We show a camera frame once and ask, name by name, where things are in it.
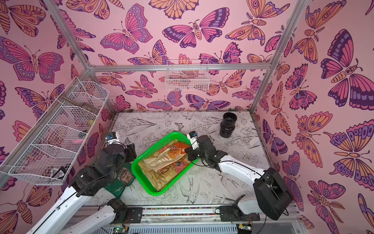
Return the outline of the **beige orange chips bag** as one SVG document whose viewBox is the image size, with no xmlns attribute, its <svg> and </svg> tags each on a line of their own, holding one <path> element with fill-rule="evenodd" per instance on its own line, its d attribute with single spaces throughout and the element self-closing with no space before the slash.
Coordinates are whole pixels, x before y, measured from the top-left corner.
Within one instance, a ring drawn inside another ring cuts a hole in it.
<svg viewBox="0 0 374 234">
<path fill-rule="evenodd" d="M 185 156 L 185 150 L 190 146 L 177 139 L 169 142 L 166 146 L 157 150 L 148 158 L 139 162 L 140 168 L 158 171 Z"/>
</svg>

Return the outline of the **tan kraft Chips bag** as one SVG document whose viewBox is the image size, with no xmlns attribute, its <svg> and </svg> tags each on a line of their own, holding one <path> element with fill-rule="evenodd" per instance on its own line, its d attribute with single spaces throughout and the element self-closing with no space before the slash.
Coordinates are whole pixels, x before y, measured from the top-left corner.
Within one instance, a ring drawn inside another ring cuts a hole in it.
<svg viewBox="0 0 374 234">
<path fill-rule="evenodd" d="M 141 168 L 143 174 L 148 178 L 156 191 L 164 189 L 176 176 L 172 167 L 164 167 L 158 171 Z"/>
</svg>

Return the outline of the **orange brown chips bag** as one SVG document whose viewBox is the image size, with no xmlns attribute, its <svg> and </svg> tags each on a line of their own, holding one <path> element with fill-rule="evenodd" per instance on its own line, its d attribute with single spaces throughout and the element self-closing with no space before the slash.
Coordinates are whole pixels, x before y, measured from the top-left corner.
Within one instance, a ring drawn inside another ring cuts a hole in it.
<svg viewBox="0 0 374 234">
<path fill-rule="evenodd" d="M 156 182 L 161 187 L 166 186 L 170 183 L 177 175 L 179 175 L 182 171 L 184 171 L 187 166 L 189 166 L 191 162 L 185 158 L 181 158 L 180 160 L 158 170 L 156 172 L 157 179 Z"/>
</svg>

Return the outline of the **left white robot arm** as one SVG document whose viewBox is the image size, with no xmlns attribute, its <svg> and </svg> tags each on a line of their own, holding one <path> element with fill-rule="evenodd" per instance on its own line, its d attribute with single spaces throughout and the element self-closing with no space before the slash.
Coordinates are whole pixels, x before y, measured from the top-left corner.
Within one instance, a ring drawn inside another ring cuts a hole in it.
<svg viewBox="0 0 374 234">
<path fill-rule="evenodd" d="M 74 214 L 96 193 L 112 184 L 125 163 L 137 157 L 133 143 L 114 142 L 104 147 L 98 157 L 70 180 L 69 186 L 53 207 L 29 230 L 30 234 L 90 234 L 113 221 L 125 222 L 131 217 L 120 199 L 108 201 L 101 209 L 79 223 L 66 228 Z"/>
</svg>

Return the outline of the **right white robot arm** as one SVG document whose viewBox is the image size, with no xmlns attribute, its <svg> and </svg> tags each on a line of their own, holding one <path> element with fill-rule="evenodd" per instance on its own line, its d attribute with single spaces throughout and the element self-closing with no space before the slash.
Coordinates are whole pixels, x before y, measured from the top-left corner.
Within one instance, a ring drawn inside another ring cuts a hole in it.
<svg viewBox="0 0 374 234">
<path fill-rule="evenodd" d="M 229 174 L 253 187 L 255 197 L 240 196 L 232 205 L 233 209 L 244 215 L 262 212 L 272 220 L 278 220 L 281 215 L 289 215 L 287 208 L 294 196 L 277 170 L 247 165 L 229 153 L 217 150 L 207 135 L 198 136 L 193 131 L 187 134 L 187 138 L 191 145 L 186 149 L 190 162 L 200 160 L 203 167 Z"/>
</svg>

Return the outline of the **dark green Real chips bag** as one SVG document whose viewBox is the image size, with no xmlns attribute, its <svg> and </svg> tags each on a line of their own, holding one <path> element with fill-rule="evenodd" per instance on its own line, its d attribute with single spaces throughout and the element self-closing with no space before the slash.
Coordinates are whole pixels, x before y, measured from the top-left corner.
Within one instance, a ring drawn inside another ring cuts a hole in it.
<svg viewBox="0 0 374 234">
<path fill-rule="evenodd" d="M 114 195 L 116 198 L 120 198 L 125 188 L 130 186 L 135 179 L 134 174 L 131 170 L 131 163 L 126 163 L 118 173 L 117 178 L 111 184 L 105 186 L 105 190 Z"/>
</svg>

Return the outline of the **black object in rack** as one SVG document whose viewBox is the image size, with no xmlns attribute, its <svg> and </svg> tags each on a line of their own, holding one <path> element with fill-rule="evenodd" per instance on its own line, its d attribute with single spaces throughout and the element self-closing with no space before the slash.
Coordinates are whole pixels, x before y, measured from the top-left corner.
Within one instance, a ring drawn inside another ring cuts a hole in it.
<svg viewBox="0 0 374 234">
<path fill-rule="evenodd" d="M 63 179 L 67 174 L 67 170 L 64 167 L 53 167 L 51 170 L 51 178 Z"/>
</svg>

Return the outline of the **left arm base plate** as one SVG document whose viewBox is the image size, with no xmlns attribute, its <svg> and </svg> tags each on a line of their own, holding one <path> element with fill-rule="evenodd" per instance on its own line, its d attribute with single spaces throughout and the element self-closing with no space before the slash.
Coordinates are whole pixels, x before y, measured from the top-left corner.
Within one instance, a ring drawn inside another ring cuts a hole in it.
<svg viewBox="0 0 374 234">
<path fill-rule="evenodd" d="M 108 201 L 107 205 L 113 209 L 113 214 L 115 214 L 115 218 L 111 224 L 140 223 L 143 207 L 128 207 L 122 200 L 117 198 Z"/>
</svg>

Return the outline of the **aluminium mounting rail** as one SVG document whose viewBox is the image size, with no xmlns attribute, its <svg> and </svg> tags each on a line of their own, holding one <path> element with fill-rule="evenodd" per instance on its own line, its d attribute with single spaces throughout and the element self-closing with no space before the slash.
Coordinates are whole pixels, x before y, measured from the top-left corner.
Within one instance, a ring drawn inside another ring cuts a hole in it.
<svg viewBox="0 0 374 234">
<path fill-rule="evenodd" d="M 215 209 L 220 206 L 230 206 L 229 204 L 213 204 L 213 205 L 172 205 L 172 206 L 140 206 L 143 207 L 143 214 L 140 223 L 131 224 L 144 224 L 144 225 L 156 225 L 156 224 L 176 224 L 176 223 L 224 223 L 221 221 L 220 216 L 215 213 Z M 265 214 L 257 212 L 260 215 L 260 221 L 252 221 L 267 223 L 274 222 L 269 217 L 265 217 Z M 248 223 L 248 221 L 234 221 L 225 223 Z M 115 223 L 113 225 L 130 225 Z"/>
</svg>

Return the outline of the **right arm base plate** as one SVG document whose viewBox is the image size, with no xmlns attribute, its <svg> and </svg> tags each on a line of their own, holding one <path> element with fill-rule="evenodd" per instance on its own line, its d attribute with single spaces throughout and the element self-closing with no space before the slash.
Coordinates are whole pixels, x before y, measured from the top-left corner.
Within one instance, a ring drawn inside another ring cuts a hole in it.
<svg viewBox="0 0 374 234">
<path fill-rule="evenodd" d="M 244 214 L 238 206 L 238 203 L 241 199 L 243 199 L 245 195 L 240 196 L 237 198 L 234 203 L 230 206 L 220 206 L 219 208 L 215 209 L 215 213 L 220 216 L 222 222 L 234 222 L 234 221 L 260 221 L 259 213 L 250 213 Z"/>
</svg>

